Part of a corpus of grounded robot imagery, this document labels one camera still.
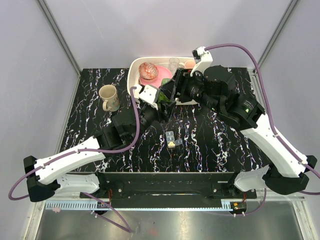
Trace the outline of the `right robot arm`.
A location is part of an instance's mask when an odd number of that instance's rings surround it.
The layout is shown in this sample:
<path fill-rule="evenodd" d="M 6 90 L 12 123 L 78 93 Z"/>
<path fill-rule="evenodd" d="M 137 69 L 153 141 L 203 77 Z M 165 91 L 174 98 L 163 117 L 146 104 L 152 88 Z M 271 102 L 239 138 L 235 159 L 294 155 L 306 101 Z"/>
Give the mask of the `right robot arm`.
<path fill-rule="evenodd" d="M 178 68 L 160 86 L 171 101 L 195 101 L 216 113 L 219 120 L 239 131 L 258 146 L 270 164 L 236 173 L 227 185 L 228 195 L 239 198 L 252 189 L 268 188 L 280 195 L 308 194 L 308 171 L 317 159 L 300 153 L 270 123 L 264 107 L 251 95 L 236 91 L 236 78 L 227 68 L 216 65 L 201 71 Z"/>

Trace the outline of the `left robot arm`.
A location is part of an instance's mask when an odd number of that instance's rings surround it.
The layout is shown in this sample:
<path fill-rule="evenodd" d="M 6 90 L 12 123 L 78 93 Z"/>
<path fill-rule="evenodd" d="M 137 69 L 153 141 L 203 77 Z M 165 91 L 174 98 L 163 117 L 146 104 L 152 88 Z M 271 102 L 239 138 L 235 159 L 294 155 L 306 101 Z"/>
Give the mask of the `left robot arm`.
<path fill-rule="evenodd" d="M 153 122 L 168 121 L 175 106 L 175 101 L 164 100 L 158 102 L 157 107 L 144 103 L 142 109 L 138 109 L 134 105 L 113 115 L 108 126 L 72 148 L 46 158 L 25 157 L 23 166 L 27 197 L 34 203 L 63 192 L 87 192 L 103 198 L 108 193 L 108 186 L 99 181 L 97 176 L 90 179 L 77 177 L 70 183 L 70 178 L 65 174 L 111 154 L 129 150 Z"/>

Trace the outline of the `clear weekly pill organizer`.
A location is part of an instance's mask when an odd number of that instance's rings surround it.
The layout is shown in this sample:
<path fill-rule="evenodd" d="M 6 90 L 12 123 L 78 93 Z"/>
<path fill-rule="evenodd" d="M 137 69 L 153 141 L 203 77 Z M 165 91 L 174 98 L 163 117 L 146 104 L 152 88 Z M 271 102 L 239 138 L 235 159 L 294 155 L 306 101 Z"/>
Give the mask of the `clear weekly pill organizer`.
<path fill-rule="evenodd" d="M 174 149 L 174 148 L 176 148 L 178 146 L 181 146 L 183 144 L 183 140 L 181 138 L 175 139 L 173 131 L 166 131 L 165 132 L 165 138 L 166 138 L 166 142 L 167 142 L 167 147 L 169 149 Z M 169 147 L 168 146 L 169 142 L 175 142 L 175 147 Z"/>

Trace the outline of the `green pill bottle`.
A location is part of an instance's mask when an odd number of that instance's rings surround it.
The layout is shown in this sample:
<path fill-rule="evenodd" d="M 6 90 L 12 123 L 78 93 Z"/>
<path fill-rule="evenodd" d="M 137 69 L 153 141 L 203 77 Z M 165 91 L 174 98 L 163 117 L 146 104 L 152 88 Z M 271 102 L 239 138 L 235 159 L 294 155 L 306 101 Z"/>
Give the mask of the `green pill bottle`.
<path fill-rule="evenodd" d="M 158 102 L 161 102 L 161 101 L 163 101 L 163 102 L 169 102 L 170 101 L 170 99 L 162 92 L 162 91 L 160 91 L 159 92 L 159 95 L 158 95 L 158 100 L 157 100 Z"/>

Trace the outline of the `green bottle cap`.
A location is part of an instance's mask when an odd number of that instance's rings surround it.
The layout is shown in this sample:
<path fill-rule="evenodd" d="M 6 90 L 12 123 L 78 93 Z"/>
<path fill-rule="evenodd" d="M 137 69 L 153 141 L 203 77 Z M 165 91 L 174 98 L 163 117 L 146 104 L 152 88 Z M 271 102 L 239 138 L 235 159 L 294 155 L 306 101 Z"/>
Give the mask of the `green bottle cap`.
<path fill-rule="evenodd" d="M 163 78 L 162 81 L 161 81 L 161 85 L 163 86 L 164 84 L 170 82 L 171 79 L 170 78 Z"/>

